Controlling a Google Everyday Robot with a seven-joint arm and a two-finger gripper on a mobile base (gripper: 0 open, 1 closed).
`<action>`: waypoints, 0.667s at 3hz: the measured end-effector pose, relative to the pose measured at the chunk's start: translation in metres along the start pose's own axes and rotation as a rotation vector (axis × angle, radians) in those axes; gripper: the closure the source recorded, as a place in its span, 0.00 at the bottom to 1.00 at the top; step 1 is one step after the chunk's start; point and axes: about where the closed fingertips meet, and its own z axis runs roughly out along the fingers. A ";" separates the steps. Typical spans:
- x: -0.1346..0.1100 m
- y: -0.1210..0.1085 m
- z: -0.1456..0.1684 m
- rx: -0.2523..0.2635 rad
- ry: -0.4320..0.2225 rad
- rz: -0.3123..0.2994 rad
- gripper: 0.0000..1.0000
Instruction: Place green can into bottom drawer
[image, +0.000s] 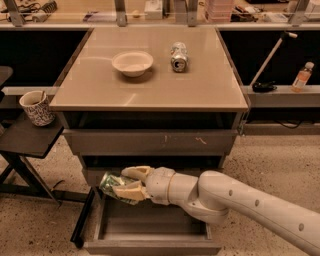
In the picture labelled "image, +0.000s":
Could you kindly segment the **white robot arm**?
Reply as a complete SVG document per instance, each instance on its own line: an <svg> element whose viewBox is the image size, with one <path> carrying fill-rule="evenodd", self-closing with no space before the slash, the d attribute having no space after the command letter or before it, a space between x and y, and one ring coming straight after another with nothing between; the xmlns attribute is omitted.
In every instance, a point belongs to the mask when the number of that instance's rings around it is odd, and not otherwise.
<svg viewBox="0 0 320 256"><path fill-rule="evenodd" d="M165 167L139 166L126 168L121 175L131 182L113 187L120 198L177 205L208 224L221 223L232 209L308 255L320 256L319 213L257 190L224 173L209 170L196 177Z"/></svg>

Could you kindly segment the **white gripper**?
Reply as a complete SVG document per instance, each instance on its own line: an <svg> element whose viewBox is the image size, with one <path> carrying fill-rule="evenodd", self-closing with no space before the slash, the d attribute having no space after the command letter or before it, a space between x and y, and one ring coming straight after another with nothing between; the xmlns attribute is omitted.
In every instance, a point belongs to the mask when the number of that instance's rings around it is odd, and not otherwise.
<svg viewBox="0 0 320 256"><path fill-rule="evenodd" d="M118 197L143 201L149 195L153 203L161 205L169 204L169 185L175 174L173 169L160 167L153 170L150 166L134 166L123 169L121 174L145 182L146 188L140 181L113 186L112 189Z"/></svg>

